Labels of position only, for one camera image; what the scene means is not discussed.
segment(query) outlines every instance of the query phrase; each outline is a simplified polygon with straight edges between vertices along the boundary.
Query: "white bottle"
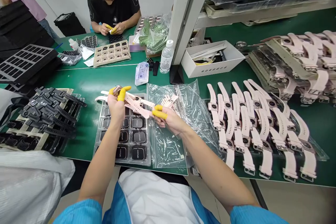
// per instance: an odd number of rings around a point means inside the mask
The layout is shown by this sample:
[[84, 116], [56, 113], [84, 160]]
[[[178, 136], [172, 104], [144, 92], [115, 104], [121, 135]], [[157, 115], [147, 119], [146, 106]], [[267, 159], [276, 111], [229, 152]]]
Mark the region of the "white bottle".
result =
[[78, 43], [76, 41], [74, 41], [72, 38], [69, 39], [69, 43], [70, 43], [70, 46], [71, 48], [76, 51], [78, 49]]
[[166, 47], [162, 50], [161, 54], [161, 64], [160, 64], [160, 73], [168, 73], [170, 69], [170, 65], [172, 64], [173, 56], [174, 56], [174, 48], [173, 41], [168, 40], [166, 43]]

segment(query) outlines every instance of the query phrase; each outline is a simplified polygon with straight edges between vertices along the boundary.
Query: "white box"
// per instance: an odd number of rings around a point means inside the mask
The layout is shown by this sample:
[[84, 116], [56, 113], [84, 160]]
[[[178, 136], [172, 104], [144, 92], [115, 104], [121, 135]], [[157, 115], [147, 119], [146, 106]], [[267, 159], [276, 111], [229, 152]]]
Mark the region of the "white box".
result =
[[[196, 66], [196, 64], [190, 57], [190, 55], [192, 54], [209, 49], [214, 46], [218, 46], [223, 43], [225, 43], [226, 45], [226, 48], [224, 49], [224, 55], [226, 61]], [[187, 48], [184, 52], [181, 64], [188, 78], [194, 78], [194, 77], [230, 72], [244, 59], [245, 56], [242, 55], [233, 45], [231, 45], [228, 41], [223, 40], [215, 43]]]

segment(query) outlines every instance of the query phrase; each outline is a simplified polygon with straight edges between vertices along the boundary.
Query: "metal shelf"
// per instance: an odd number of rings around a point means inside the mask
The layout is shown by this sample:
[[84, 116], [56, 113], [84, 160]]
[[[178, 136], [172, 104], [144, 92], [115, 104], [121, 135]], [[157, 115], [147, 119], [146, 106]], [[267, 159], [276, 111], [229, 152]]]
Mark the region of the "metal shelf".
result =
[[302, 3], [292, 6], [276, 7], [264, 10], [255, 10], [241, 13], [230, 13], [223, 11], [224, 16], [217, 18], [208, 17], [206, 12], [201, 12], [197, 18], [195, 29], [213, 26], [230, 25], [249, 20], [275, 18], [279, 15], [298, 14], [302, 12], [317, 11], [336, 7], [336, 0], [327, 0], [320, 2]]

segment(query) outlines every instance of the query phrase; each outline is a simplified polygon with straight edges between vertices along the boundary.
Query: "white shirt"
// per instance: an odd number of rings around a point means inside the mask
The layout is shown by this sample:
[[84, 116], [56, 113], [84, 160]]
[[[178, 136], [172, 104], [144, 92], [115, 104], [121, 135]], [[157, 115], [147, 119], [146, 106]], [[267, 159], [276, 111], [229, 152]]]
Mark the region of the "white shirt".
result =
[[169, 183], [151, 171], [128, 169], [119, 183], [134, 224], [203, 223], [191, 201], [190, 187]]

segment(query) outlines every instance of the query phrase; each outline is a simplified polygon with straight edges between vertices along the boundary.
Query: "workbench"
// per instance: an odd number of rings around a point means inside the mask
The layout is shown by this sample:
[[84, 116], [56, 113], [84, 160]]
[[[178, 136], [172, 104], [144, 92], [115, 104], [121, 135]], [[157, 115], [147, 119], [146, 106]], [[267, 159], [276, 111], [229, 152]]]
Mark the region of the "workbench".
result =
[[[206, 37], [211, 37], [213, 42], [228, 40], [234, 45], [237, 41], [241, 40], [247, 42], [248, 45], [251, 45], [258, 43], [261, 39], [274, 35], [286, 35], [288, 32], [303, 34], [306, 31], [320, 33], [326, 29], [336, 31], [336, 22], [334, 21], [335, 16], [336, 8], [333, 8], [302, 13], [287, 20], [279, 20], [251, 27], [247, 27], [242, 23], [235, 23], [233, 25], [221, 27], [210, 27], [207, 28]], [[134, 28], [125, 31], [124, 37], [128, 39], [128, 36], [132, 35], [133, 32]], [[57, 51], [62, 52], [64, 50], [71, 50], [68, 42], [69, 38], [83, 39], [89, 35], [94, 35], [94, 33], [58, 39], [56, 42], [58, 44], [63, 44], [57, 49]], [[109, 43], [108, 36], [104, 37], [101, 34], [97, 34], [97, 36], [98, 46]], [[82, 108], [79, 115], [79, 120], [76, 125], [76, 139], [69, 140], [64, 152], [57, 153], [58, 156], [87, 161], [92, 159], [93, 147], [97, 133], [97, 124], [101, 109], [101, 103], [94, 100], [100, 95], [102, 90], [108, 91], [116, 85], [130, 85], [132, 86], [130, 91], [131, 93], [146, 92], [146, 85], [138, 87], [134, 85], [136, 65], [142, 61], [146, 61], [146, 54], [145, 52], [133, 52], [131, 53], [131, 56], [131, 60], [98, 68], [89, 68], [83, 63], [83, 60], [81, 60], [75, 66], [62, 66], [51, 78], [46, 80], [44, 84], [45, 87], [72, 88], [74, 89], [74, 93], [80, 93], [82, 97], [85, 97], [85, 102], [87, 103], [87, 107]], [[210, 97], [207, 89], [208, 83], [215, 88], [217, 93], [219, 91], [217, 89], [217, 82], [223, 83], [229, 95], [234, 92], [233, 87], [231, 86], [232, 81], [237, 82], [239, 87], [242, 90], [245, 90], [243, 81], [249, 78], [259, 83], [256, 75], [245, 61], [241, 62], [228, 73], [199, 77], [197, 79], [200, 96], [202, 99]], [[195, 79], [196, 78], [189, 79], [184, 73], [185, 83], [191, 83]], [[153, 76], [152, 72], [150, 72], [149, 83], [160, 86], [170, 85], [169, 74], [164, 75], [159, 72], [157, 76]], [[331, 104], [322, 104], [318, 102], [315, 102], [309, 107], [301, 107], [300, 102], [297, 100], [291, 100], [288, 104], [291, 109], [296, 110], [305, 120], [310, 129], [311, 136], [330, 157], [328, 161], [320, 161], [317, 163], [317, 179], [314, 183], [310, 183], [301, 178], [297, 180], [297, 183], [336, 187], [336, 175], [333, 174], [336, 167], [336, 141], [334, 140], [336, 136], [336, 108], [333, 108]], [[254, 159], [256, 176], [253, 177], [244, 172], [243, 159], [241, 157], [236, 157], [234, 172], [239, 177], [243, 178], [263, 179], [258, 175], [258, 169], [261, 162], [262, 159]], [[284, 166], [285, 160], [273, 160], [273, 174], [271, 180], [285, 182], [282, 175], [282, 168]], [[188, 170], [186, 168], [152, 169], [151, 167], [132, 167], [181, 175], [188, 174]]]

